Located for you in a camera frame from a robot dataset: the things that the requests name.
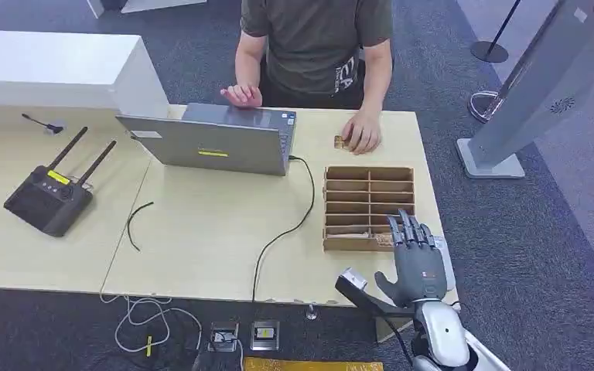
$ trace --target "person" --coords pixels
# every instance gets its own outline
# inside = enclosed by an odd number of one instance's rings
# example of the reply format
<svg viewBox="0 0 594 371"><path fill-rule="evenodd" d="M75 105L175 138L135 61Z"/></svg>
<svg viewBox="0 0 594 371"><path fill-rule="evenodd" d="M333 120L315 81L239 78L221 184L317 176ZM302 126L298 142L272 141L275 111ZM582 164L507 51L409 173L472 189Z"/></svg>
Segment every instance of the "person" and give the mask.
<svg viewBox="0 0 594 371"><path fill-rule="evenodd" d="M358 110L342 131L349 149L381 143L391 0L242 0L240 24L237 82L220 91L231 104Z"/></svg>

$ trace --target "stanchion base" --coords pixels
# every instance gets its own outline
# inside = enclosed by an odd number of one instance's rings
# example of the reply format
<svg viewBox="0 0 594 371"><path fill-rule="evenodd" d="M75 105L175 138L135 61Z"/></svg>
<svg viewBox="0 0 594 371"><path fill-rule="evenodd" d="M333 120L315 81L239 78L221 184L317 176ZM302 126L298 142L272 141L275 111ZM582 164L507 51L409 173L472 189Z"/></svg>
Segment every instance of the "stanchion base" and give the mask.
<svg viewBox="0 0 594 371"><path fill-rule="evenodd" d="M488 107L493 103L493 100L496 97L497 92L495 91L484 90L475 93L470 96L470 100L468 101L468 111L470 111L477 120L485 124L490 119L490 116L493 115L493 113L487 111Z"/></svg>
<svg viewBox="0 0 594 371"><path fill-rule="evenodd" d="M488 63L502 63L509 59L509 52L500 44L495 44L493 50L488 53L490 41L478 41L470 47L470 52L478 59Z"/></svg>
<svg viewBox="0 0 594 371"><path fill-rule="evenodd" d="M466 168L466 175L472 179L522 179L524 170L518 157L515 154L509 156L506 160L500 162L492 168L478 168L475 164L473 153L468 147L470 139L460 138L456 141L456 150L459 157L463 160L463 166Z"/></svg>

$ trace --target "wireless router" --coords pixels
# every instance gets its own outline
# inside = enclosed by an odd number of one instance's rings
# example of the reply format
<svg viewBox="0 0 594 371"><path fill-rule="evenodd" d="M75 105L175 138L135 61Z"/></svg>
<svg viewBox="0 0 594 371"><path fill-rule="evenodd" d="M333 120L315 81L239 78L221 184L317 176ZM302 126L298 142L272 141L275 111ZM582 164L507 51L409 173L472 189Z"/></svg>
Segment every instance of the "wireless router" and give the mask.
<svg viewBox="0 0 594 371"><path fill-rule="evenodd" d="M87 127L80 129L49 166L36 167L5 201L3 207L50 236L64 236L92 201L92 193L83 188L83 184L117 144L116 141L112 141L78 182L72 182L54 169L86 131Z"/></svg>

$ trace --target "cardboard compartment box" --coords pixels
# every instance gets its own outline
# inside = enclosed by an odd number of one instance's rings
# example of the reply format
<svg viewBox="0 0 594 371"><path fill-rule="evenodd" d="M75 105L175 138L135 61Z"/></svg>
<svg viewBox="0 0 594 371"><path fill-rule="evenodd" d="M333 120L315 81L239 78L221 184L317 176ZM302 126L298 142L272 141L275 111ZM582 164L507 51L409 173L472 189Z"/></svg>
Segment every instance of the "cardboard compartment box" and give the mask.
<svg viewBox="0 0 594 371"><path fill-rule="evenodd" d="M415 215L413 169L330 166L324 176L324 250L392 251L386 216Z"/></svg>

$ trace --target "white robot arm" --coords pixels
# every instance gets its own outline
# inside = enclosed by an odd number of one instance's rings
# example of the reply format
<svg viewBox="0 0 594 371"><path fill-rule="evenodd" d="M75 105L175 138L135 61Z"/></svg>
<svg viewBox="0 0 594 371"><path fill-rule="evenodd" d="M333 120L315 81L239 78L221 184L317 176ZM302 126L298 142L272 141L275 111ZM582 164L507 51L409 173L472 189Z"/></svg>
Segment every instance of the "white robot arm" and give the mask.
<svg viewBox="0 0 594 371"><path fill-rule="evenodd" d="M416 218L399 210L401 222L388 216L394 243L398 280L389 282L377 272L377 286L394 302L389 305L364 292L367 281L348 268L336 282L336 289L358 308L383 318L413 318L414 358L403 351L416 371L508 371L486 346L465 330L458 313L442 301L447 291L443 259L431 231ZM401 340L394 326L393 331Z"/></svg>

